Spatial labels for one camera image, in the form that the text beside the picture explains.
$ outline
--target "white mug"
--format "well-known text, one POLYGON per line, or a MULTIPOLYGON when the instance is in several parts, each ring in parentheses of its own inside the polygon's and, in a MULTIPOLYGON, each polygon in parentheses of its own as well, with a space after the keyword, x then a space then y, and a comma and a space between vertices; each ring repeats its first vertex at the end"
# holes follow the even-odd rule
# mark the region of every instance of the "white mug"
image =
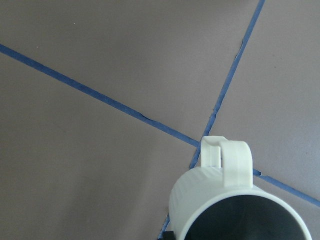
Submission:
POLYGON ((311 240, 298 213, 253 185, 244 141, 201 140, 201 166, 183 174, 169 199, 176 240, 311 240))

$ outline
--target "black object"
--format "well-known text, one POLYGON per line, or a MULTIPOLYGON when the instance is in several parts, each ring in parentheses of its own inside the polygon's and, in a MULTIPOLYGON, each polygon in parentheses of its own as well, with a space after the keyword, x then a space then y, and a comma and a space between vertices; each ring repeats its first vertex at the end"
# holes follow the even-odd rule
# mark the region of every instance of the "black object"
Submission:
POLYGON ((162 237, 162 240, 176 240, 174 231, 164 231, 162 237))

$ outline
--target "blue line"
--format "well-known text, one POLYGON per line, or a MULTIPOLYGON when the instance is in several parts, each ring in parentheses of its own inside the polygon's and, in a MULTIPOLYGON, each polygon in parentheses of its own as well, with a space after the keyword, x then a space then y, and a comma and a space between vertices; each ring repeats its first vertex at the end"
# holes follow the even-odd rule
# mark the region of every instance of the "blue line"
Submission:
POLYGON ((266 182, 268 182, 268 183, 270 183, 270 184, 272 184, 272 185, 274 185, 274 186, 276 186, 276 187, 278 187, 278 188, 280 188, 282 190, 285 190, 285 191, 287 191, 287 192, 289 192, 289 193, 291 193, 291 194, 293 194, 293 195, 295 195, 295 196, 297 196, 297 197, 299 197, 299 198, 301 198, 303 200, 306 200, 311 204, 314 204, 314 205, 320 207, 320 201, 319 200, 317 200, 314 197, 309 196, 309 195, 307 195, 307 194, 305 194, 305 193, 303 193, 303 192, 301 192, 301 191, 299 191, 299 190, 297 190, 297 189, 295 189, 295 188, 293 188, 293 187, 291 187, 291 186, 289 186, 287 184, 284 184, 283 182, 280 182, 280 181, 274 179, 271 176, 258 175, 257 177, 260 178, 260 179, 263 179, 266 182))
MULTIPOLYGON (((212 112, 212 114, 211 114, 211 116, 209 118, 209 121, 208 121, 208 123, 207 123, 207 125, 206 125, 206 127, 204 129, 204 132, 203 132, 202 136, 208 136, 210 130, 212 129, 212 127, 213 127, 213 125, 215 123, 215 120, 217 118, 217 113, 219 112, 220 107, 222 105, 222 102, 223 102, 223 100, 224 100, 224 98, 226 96, 226 93, 228 91, 228 88, 230 86, 232 78, 233 78, 233 76, 234 76, 234 74, 235 74, 235 72, 237 70, 237 67, 238 67, 239 61, 241 59, 241 56, 242 56, 242 54, 243 54, 243 52, 244 52, 244 50, 245 50, 245 48, 247 46, 247 43, 249 41, 249 38, 251 36, 251 33, 252 33, 253 29, 254 29, 254 26, 255 26, 255 24, 257 22, 257 19, 259 17, 259 14, 260 14, 260 12, 262 10, 262 7, 263 7, 264 3, 265 3, 265 0, 260 0, 258 5, 256 6, 256 9, 255 9, 255 11, 253 13, 253 16, 251 18, 251 21, 249 23, 249 26, 248 26, 245 34, 244 34, 240 50, 239 50, 238 54, 235 56, 235 58, 233 60, 233 63, 232 63, 232 65, 230 67, 230 70, 229 70, 229 73, 226 76, 226 79, 225 79, 224 84, 222 86, 222 89, 220 91, 219 97, 218 97, 218 99, 217 99, 217 101, 215 103, 215 106, 213 108, 213 112, 212 112)), ((196 164, 198 162, 198 159, 199 159, 199 155, 200 155, 200 144, 197 146, 195 154, 193 155, 193 158, 192 158, 191 163, 189 165, 189 169, 193 169, 196 166, 196 164)))
POLYGON ((149 119, 147 117, 145 117, 144 115, 142 115, 140 112, 106 96, 106 95, 103 95, 102 93, 100 92, 97 92, 96 90, 93 90, 91 89, 90 87, 88 86, 85 86, 47 66, 44 66, 42 65, 41 63, 35 61, 35 60, 32 60, 31 58, 27 57, 27 56, 24 56, 2 44, 0 44, 0 52, 13 58, 13 59, 16 59, 18 60, 19 62, 25 64, 25 65, 28 65, 50 77, 53 77, 54 79, 57 79, 59 80, 60 82, 64 83, 64 84, 67 84, 69 85, 70 87, 74 88, 74 89, 77 89, 95 99, 98 99, 126 114, 129 114, 130 116, 136 118, 136 119, 139 119, 141 120, 142 122, 146 123, 146 124, 149 124, 171 136, 174 136, 176 137, 177 139, 180 139, 192 146, 195 146, 197 147, 199 145, 199 142, 197 140, 194 140, 192 139, 191 137, 187 136, 187 135, 184 135, 183 133, 169 127, 169 126, 166 126, 164 124, 162 124, 161 122, 158 122, 158 121, 155 121, 155 120, 152 120, 152 119, 149 119))
POLYGON ((166 219, 165 219, 165 221, 164 221, 164 224, 163 224, 163 226, 162 226, 162 229, 161 229, 161 231, 160 231, 160 234, 159 234, 158 237, 157 237, 158 240, 162 239, 162 234, 163 234, 164 231, 166 231, 169 223, 170 223, 170 217, 169 217, 169 214, 168 214, 168 215, 166 216, 166 219))

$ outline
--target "tiled floor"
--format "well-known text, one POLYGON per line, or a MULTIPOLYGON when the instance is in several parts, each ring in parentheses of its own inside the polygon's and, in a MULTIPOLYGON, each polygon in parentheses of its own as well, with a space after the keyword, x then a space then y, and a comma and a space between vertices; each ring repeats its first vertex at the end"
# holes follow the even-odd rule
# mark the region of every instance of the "tiled floor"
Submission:
MULTIPOLYGON (((11 48, 159 127, 0 54, 0 239, 156 239, 262 2, 2 2, 2 52, 11 48)), ((319 14, 316 0, 264 3, 210 133, 248 142, 255 169, 314 199, 254 178, 300 213, 313 239, 319 14)))

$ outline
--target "mug handle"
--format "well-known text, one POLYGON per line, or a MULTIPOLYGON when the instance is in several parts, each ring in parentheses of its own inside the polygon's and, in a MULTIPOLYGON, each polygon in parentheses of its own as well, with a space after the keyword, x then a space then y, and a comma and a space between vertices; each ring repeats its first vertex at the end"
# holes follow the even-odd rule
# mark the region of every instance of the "mug handle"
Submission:
POLYGON ((246 142, 204 136, 200 156, 201 167, 222 167, 224 187, 253 187, 252 155, 246 142))

